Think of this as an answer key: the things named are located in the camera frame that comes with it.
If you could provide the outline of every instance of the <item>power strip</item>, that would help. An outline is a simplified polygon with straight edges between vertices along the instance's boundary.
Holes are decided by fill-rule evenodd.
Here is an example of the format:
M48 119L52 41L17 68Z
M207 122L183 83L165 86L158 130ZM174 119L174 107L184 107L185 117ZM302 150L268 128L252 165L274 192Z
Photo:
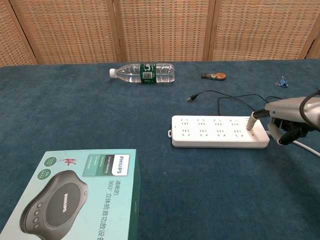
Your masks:
M269 137L259 120L247 130L248 116L172 117L168 137L176 148L246 148L262 149Z

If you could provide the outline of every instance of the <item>plastic water bottle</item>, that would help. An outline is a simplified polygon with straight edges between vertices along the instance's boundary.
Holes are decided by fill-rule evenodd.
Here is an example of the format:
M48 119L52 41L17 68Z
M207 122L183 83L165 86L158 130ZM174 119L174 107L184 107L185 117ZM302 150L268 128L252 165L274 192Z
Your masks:
M130 83L172 83L175 80L175 67L170 63L143 63L111 68L110 78L119 78Z

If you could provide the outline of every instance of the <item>philips logo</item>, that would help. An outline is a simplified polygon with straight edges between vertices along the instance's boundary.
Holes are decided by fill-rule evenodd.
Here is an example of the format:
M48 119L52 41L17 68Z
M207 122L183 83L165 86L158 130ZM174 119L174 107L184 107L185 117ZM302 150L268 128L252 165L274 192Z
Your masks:
M67 204L68 204L68 193L66 193L63 197L63 209L62 213L65 213L67 211Z
M127 176L129 167L129 154L115 154L112 166L113 176Z

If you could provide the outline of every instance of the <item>white cable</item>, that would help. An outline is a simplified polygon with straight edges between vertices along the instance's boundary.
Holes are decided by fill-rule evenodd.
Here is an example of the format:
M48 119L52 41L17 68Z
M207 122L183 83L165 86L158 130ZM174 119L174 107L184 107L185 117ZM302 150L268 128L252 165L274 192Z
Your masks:
M266 134L268 134L269 136L271 135L269 131L265 131ZM299 147L313 153L314 155L316 155L317 157L320 158L320 152L317 152L316 150L312 149L311 147L304 145L303 143L299 142L299 141L293 141L292 143L298 145Z

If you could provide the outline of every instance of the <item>bottle label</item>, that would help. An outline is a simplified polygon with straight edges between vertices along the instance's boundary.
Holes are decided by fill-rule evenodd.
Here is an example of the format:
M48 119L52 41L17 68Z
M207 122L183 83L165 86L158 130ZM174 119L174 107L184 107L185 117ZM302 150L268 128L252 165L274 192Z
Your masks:
M157 82L157 68L155 63L140 64L140 78L143 84L154 84Z

